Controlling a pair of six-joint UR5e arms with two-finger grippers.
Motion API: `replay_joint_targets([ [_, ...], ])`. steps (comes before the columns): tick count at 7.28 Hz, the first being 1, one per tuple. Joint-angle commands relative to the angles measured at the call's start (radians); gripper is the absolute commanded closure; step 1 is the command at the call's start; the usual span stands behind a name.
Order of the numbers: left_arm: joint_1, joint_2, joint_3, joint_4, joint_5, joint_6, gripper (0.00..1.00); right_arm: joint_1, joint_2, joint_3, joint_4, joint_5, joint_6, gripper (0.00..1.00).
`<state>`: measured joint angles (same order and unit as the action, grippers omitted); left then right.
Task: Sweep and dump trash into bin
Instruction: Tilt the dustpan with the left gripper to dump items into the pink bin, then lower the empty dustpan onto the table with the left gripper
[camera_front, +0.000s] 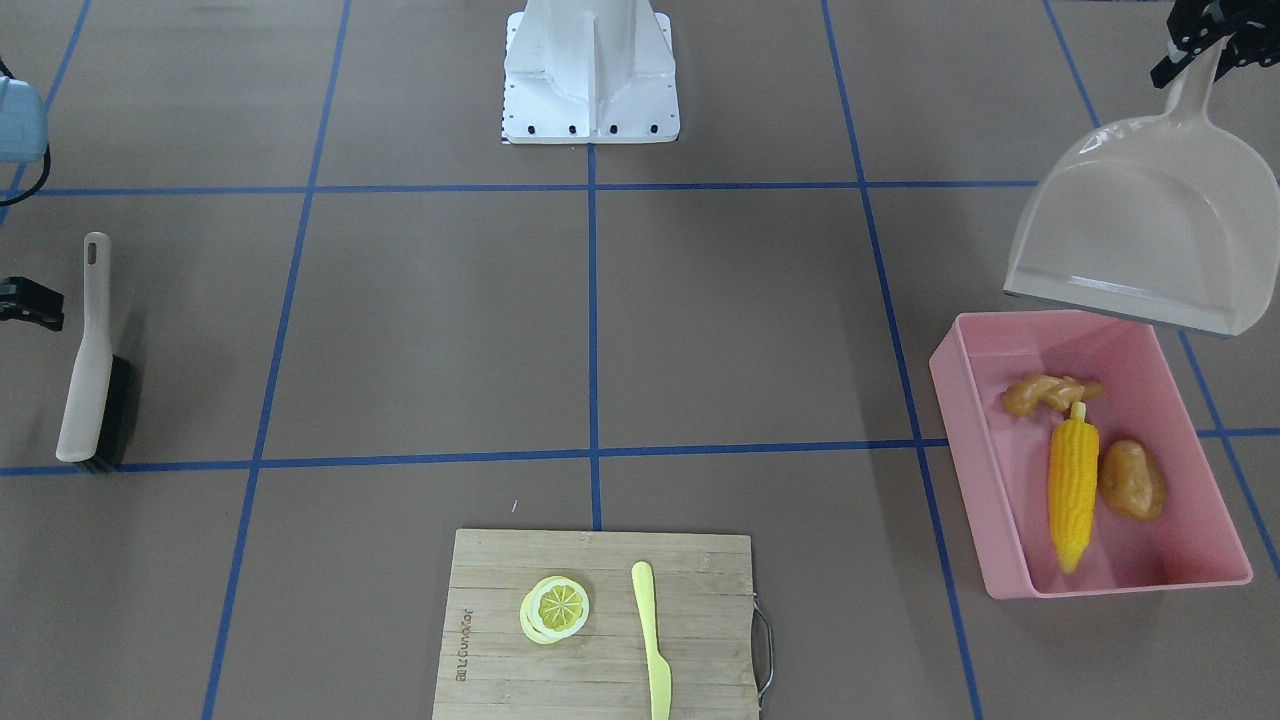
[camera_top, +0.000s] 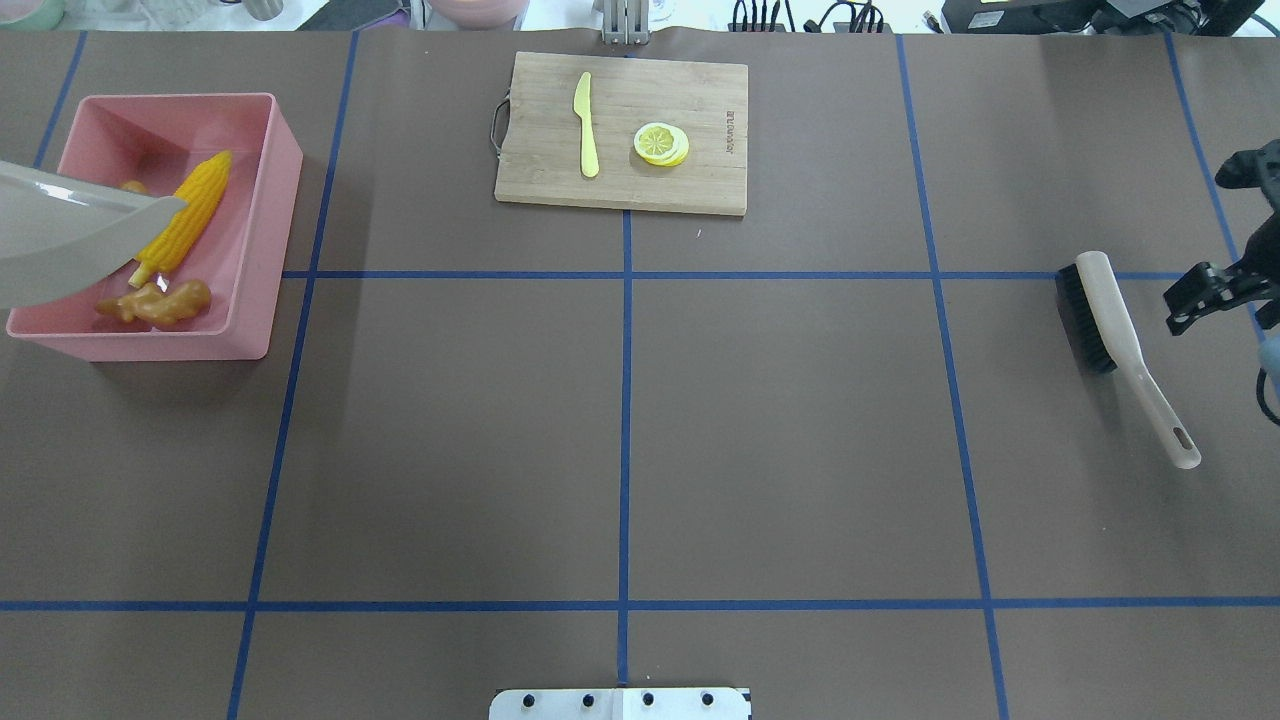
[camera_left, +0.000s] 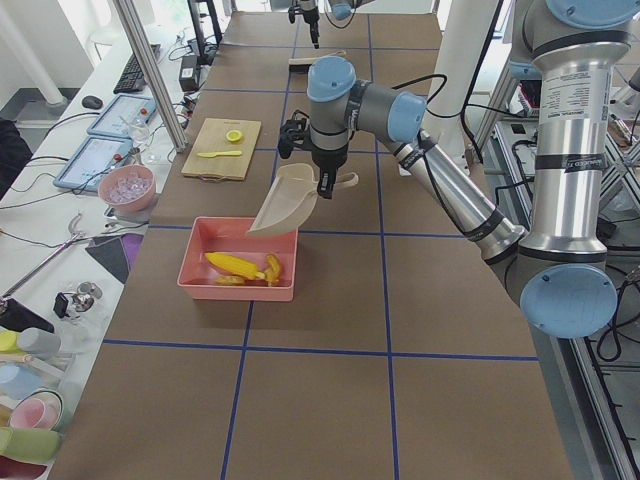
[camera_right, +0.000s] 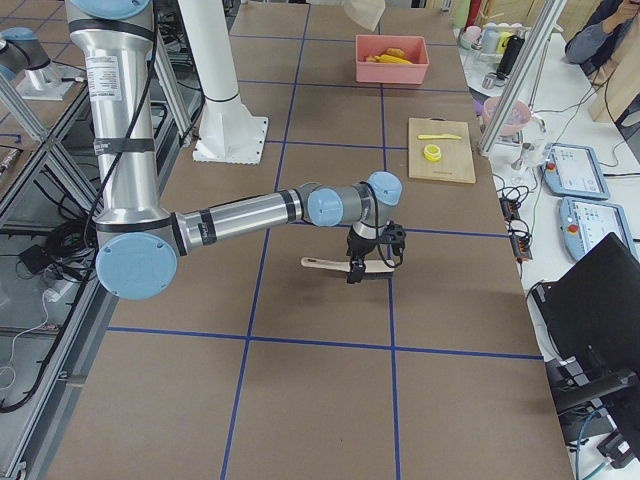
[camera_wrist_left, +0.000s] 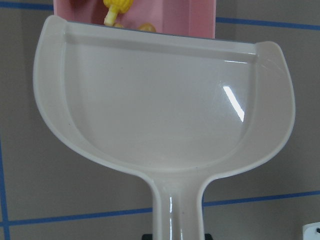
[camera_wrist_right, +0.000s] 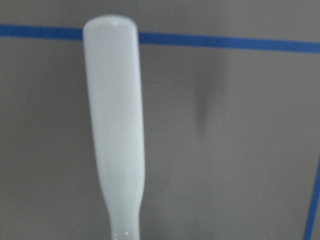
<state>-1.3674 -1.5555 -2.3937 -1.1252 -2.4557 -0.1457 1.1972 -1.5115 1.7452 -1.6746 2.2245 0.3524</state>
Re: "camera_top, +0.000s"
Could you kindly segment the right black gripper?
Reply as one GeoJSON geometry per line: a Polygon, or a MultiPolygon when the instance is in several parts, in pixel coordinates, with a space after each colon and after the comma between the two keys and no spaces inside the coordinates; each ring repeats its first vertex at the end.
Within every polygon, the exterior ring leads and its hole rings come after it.
{"type": "Polygon", "coordinates": [[[1171,336],[1187,333],[1201,318],[1258,305],[1254,319],[1277,329],[1279,141],[1230,155],[1215,173],[1228,196],[1236,258],[1228,266],[1197,263],[1164,292],[1171,336]]]}

